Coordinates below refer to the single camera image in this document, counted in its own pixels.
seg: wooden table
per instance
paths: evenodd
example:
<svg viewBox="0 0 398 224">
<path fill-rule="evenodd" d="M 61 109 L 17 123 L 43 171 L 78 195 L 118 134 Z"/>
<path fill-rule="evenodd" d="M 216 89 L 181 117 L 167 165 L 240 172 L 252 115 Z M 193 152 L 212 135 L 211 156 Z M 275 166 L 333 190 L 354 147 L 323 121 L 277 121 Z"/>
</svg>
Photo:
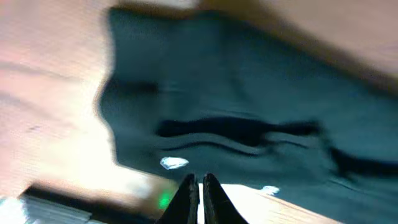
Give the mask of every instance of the wooden table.
<svg viewBox="0 0 398 224">
<path fill-rule="evenodd" d="M 357 1 L 342 3 L 349 6 L 342 10 L 355 11 L 358 4 L 353 2 Z M 157 197 L 165 190 L 174 191 L 176 183 L 118 166 L 113 157 L 113 135 L 98 114 L 98 96 L 112 67 L 104 9 L 116 3 L 120 2 L 0 2 L 0 194 L 18 196 L 34 183 L 87 200 L 117 203 L 152 217 L 161 214 L 155 207 Z M 279 15 L 290 18 L 297 27 L 324 34 L 319 38 L 326 42 L 340 43 L 337 48 L 356 54 L 358 63 L 365 64 L 364 67 L 376 64 L 372 69 L 388 77 L 397 73 L 398 64 L 392 63 L 396 62 L 397 48 L 388 49 L 397 43 L 395 32 L 378 28 L 377 34 L 366 33 L 372 34 L 374 42 L 361 39 L 360 45 L 350 47 L 354 39 L 346 39 L 344 33 L 366 34 L 349 30 L 341 21 L 334 24 L 329 21 L 334 18 L 332 15 L 318 15 L 325 10 L 323 3 L 312 6 L 316 10 L 309 12 L 288 1 L 263 3 L 273 7 L 273 13 L 278 9 Z M 178 9 L 182 14 L 198 7 L 221 8 L 213 2 L 198 6 L 194 1 L 157 1 L 157 6 L 161 5 Z M 134 4 L 134 7 L 147 10 L 145 5 Z M 162 13 L 157 8 L 155 13 Z M 234 9 L 227 10 L 235 14 Z M 358 10 L 364 12 L 370 8 Z M 319 26 L 320 21 L 309 19 L 310 14 L 328 18 L 326 25 L 333 29 L 334 35 L 327 35 L 326 28 Z M 387 13 L 381 17 L 388 20 Z M 258 22 L 258 18 L 249 20 Z M 340 29 L 345 32 L 341 33 L 336 26 L 344 27 Z M 275 26 L 260 27 L 275 30 Z M 389 39 L 382 43 L 381 37 Z M 378 52 L 386 49 L 387 53 L 372 56 L 371 49 L 375 46 L 379 47 Z M 229 186 L 226 191 L 251 223 L 333 222 L 244 186 Z M 240 196 L 241 192 L 245 192 L 244 197 Z M 256 206 L 247 206 L 254 202 Z"/>
</svg>

